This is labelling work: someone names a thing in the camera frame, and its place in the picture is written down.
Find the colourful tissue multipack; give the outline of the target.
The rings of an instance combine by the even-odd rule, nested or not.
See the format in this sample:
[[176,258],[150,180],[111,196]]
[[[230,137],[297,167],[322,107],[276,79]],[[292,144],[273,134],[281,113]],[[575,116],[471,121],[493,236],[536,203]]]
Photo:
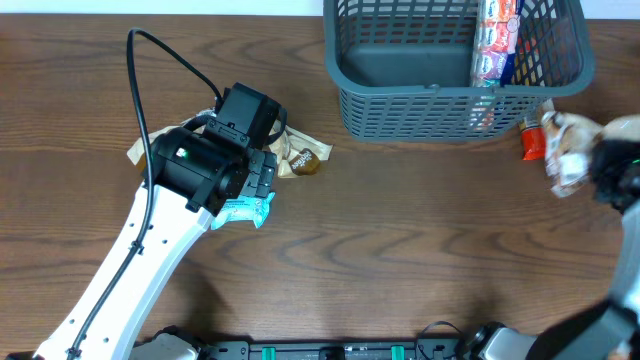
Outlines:
[[495,88],[514,58],[520,26],[518,0],[480,0],[474,37],[470,85]]

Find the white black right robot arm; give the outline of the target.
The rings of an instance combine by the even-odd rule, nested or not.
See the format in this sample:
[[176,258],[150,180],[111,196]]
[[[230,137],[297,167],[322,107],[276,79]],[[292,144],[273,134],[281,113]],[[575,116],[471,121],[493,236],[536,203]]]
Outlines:
[[537,336],[489,323],[468,343],[471,359],[605,359],[623,343],[639,357],[639,143],[599,142],[589,172],[594,198],[622,215],[624,238],[607,296]]

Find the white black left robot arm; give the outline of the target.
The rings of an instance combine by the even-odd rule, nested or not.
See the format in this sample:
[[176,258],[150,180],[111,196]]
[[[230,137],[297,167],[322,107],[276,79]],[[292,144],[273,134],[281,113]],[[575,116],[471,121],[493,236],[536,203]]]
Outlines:
[[63,323],[31,359],[126,359],[179,262],[239,196],[265,198],[276,171],[267,151],[287,110],[241,83],[221,104],[160,134],[151,174],[113,247]]

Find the dark grey plastic basket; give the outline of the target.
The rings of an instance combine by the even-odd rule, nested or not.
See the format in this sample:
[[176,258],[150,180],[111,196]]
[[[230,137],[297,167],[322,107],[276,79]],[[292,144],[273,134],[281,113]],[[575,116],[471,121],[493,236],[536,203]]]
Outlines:
[[325,0],[325,64],[347,131],[364,142],[468,142],[502,135],[592,81],[577,1],[523,1],[512,76],[472,84],[476,20],[490,1]]

